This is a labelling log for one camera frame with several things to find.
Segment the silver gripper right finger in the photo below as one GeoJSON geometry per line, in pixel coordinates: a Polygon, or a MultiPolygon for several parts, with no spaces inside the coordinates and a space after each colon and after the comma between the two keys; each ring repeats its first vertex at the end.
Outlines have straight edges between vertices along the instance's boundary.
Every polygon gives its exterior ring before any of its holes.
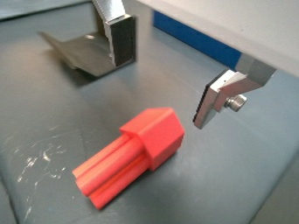
{"type": "Polygon", "coordinates": [[[262,88],[275,71],[263,61],[242,55],[235,69],[224,70],[207,84],[192,118],[194,125],[202,130],[224,108],[238,112],[247,102],[243,94],[262,88]]]}

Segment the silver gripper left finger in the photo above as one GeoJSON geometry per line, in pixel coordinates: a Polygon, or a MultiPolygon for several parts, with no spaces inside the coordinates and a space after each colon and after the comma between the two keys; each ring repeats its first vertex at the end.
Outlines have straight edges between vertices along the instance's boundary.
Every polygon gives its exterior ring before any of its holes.
{"type": "Polygon", "coordinates": [[[119,67],[136,55],[136,18],[125,12],[121,0],[91,0],[97,12],[97,31],[109,49],[112,64],[119,67]]]}

